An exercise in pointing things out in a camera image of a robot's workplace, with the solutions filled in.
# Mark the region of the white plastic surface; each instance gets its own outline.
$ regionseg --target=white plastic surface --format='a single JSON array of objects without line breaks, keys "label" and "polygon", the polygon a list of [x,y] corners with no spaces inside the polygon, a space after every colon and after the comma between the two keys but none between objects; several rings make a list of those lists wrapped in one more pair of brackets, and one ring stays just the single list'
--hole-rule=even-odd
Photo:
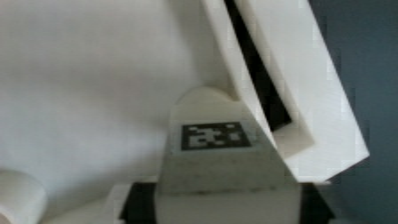
[{"label": "white plastic surface", "polygon": [[[221,96],[211,88],[195,89],[173,109],[155,197],[157,222],[298,224],[301,185],[246,104]],[[195,134],[184,131],[186,125]],[[241,145],[246,137],[250,145]]]},{"label": "white plastic surface", "polygon": [[44,182],[49,216],[159,173],[203,85],[230,88],[202,1],[0,1],[0,168]]},{"label": "white plastic surface", "polygon": [[369,157],[308,0],[237,0],[294,124],[275,133],[303,182],[326,181]]},{"label": "white plastic surface", "polygon": [[47,210],[47,191],[36,179],[0,171],[0,224],[38,224]]}]

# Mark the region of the gray surface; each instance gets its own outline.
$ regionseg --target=gray surface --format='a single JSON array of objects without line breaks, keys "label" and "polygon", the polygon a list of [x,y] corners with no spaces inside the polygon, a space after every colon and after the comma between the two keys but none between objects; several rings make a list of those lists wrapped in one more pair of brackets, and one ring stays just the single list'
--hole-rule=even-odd
[{"label": "gray surface", "polygon": [[398,223],[398,1],[314,4],[372,153],[335,179],[337,189],[363,220]]}]

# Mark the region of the black strip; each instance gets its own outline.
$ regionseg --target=black strip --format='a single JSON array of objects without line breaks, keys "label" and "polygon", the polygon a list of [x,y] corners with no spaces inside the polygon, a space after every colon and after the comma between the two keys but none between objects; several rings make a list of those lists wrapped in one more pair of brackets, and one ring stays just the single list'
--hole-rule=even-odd
[{"label": "black strip", "polygon": [[155,183],[136,183],[123,207],[120,219],[127,224],[157,224]]},{"label": "black strip", "polygon": [[255,88],[259,92],[260,103],[266,111],[266,117],[271,124],[271,130],[278,130],[292,123],[291,114],[278,94],[276,86],[271,80],[269,71],[264,65],[246,22],[241,16],[237,4],[234,0],[227,0],[228,13],[232,17],[235,33],[241,42],[241,48],[246,58],[248,69],[251,73]]},{"label": "black strip", "polygon": [[319,189],[312,183],[303,184],[301,224],[328,224],[335,219]]}]

